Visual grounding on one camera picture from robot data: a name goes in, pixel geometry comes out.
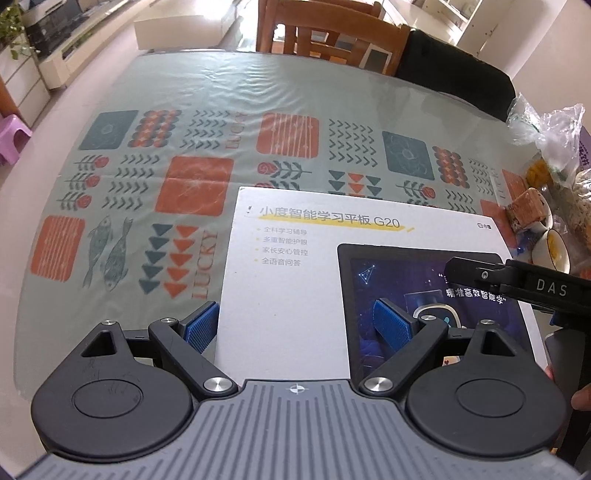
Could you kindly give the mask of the white tablet box lid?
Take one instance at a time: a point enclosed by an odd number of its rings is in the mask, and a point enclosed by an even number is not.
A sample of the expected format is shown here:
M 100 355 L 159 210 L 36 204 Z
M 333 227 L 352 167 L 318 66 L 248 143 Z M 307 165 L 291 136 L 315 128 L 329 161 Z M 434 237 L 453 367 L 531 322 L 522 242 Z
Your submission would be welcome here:
M 447 261 L 502 263 L 488 217 L 331 194 L 243 187 L 231 224 L 216 365 L 235 379 L 360 379 L 393 348 L 381 299 L 460 328 L 497 322 L 546 364 L 531 307 L 450 284 Z

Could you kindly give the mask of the white bowl yellow food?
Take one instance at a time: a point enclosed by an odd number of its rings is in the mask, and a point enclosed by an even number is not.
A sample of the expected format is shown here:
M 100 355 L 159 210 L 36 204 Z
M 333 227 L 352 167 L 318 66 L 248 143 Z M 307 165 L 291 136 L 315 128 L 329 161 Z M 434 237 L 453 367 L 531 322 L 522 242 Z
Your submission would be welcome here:
M 553 269 L 565 274 L 571 270 L 570 257 L 565 242 L 554 230 L 547 230 L 532 251 L 532 260 L 538 266 Z

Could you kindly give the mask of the white bowl dark food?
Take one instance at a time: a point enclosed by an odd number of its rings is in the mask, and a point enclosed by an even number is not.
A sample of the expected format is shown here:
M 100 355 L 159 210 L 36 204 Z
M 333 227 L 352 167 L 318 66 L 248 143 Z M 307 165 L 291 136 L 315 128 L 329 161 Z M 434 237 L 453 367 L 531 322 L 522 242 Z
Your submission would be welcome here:
M 530 225 L 530 230 L 542 234 L 553 227 L 553 214 L 546 199 L 541 196 L 534 201 L 534 221 Z

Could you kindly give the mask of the brown drink carton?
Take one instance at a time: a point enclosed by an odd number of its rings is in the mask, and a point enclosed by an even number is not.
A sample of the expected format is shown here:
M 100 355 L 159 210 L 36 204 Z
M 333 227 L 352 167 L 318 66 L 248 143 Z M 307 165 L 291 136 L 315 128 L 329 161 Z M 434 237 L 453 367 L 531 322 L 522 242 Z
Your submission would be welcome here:
M 510 226 L 515 233 L 530 230 L 534 221 L 534 201 L 541 196 L 543 195 L 539 190 L 528 188 L 506 207 Z

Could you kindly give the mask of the patterned plastic tablecloth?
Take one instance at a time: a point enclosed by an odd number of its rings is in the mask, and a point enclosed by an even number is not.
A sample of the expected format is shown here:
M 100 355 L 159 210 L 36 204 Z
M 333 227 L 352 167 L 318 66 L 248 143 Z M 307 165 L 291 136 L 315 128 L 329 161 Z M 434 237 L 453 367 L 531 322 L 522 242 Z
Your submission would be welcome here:
M 19 301 L 16 389 L 31 398 L 101 320 L 139 329 L 217 299 L 242 186 L 495 215 L 537 153 L 465 101 L 354 67 L 138 57 L 49 194 Z

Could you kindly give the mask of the purple snack bag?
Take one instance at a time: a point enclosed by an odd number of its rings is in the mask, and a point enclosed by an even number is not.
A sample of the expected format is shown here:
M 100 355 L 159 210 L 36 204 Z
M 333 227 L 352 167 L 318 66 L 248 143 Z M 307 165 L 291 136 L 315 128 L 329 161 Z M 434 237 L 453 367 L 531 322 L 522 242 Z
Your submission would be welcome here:
M 589 169 L 591 165 L 591 135 L 585 127 L 581 128 L 579 138 L 579 166 L 581 170 Z

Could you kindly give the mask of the clear crumpled plastic bag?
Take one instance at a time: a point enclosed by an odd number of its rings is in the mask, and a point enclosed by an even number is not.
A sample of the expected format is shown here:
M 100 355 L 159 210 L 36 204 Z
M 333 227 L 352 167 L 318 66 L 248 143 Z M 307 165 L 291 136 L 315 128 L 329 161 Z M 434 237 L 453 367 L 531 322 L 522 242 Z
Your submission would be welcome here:
M 510 107 L 507 126 L 515 145 L 534 144 L 556 182 L 570 185 L 579 169 L 584 114 L 581 103 L 539 114 L 519 93 Z

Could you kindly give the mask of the black chair cover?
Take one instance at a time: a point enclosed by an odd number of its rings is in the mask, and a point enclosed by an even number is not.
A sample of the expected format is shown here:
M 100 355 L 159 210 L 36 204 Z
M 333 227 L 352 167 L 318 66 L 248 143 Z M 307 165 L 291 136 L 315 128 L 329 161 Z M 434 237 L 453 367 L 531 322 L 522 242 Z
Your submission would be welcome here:
M 418 29 L 409 33 L 396 76 L 464 100 L 502 122 L 516 98 L 505 72 Z

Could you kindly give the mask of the purple plastic stool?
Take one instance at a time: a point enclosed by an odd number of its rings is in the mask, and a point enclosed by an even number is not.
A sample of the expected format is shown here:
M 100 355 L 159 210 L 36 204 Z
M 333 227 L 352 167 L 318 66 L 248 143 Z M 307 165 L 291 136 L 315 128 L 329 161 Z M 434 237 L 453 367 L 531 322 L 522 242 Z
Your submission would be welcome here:
M 11 166 L 20 159 L 26 143 L 31 139 L 32 131 L 15 114 L 1 119 L 0 155 L 1 161 Z

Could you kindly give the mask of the white tv cabinet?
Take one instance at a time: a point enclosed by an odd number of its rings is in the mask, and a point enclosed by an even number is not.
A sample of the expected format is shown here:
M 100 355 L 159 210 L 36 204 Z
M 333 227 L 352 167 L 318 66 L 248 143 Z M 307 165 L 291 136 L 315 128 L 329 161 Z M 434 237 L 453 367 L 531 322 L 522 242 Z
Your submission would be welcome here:
M 146 1 L 3 1 L 1 115 L 31 126 Z

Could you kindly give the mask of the wooden dining chair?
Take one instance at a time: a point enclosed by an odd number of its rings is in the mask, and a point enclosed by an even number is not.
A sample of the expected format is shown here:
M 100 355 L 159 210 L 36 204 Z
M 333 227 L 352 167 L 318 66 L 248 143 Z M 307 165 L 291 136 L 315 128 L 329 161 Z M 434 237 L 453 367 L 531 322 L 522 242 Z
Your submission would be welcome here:
M 387 55 L 381 73 L 396 74 L 411 27 L 380 18 L 382 6 L 360 1 L 260 1 L 256 51 L 360 68 L 372 48 Z

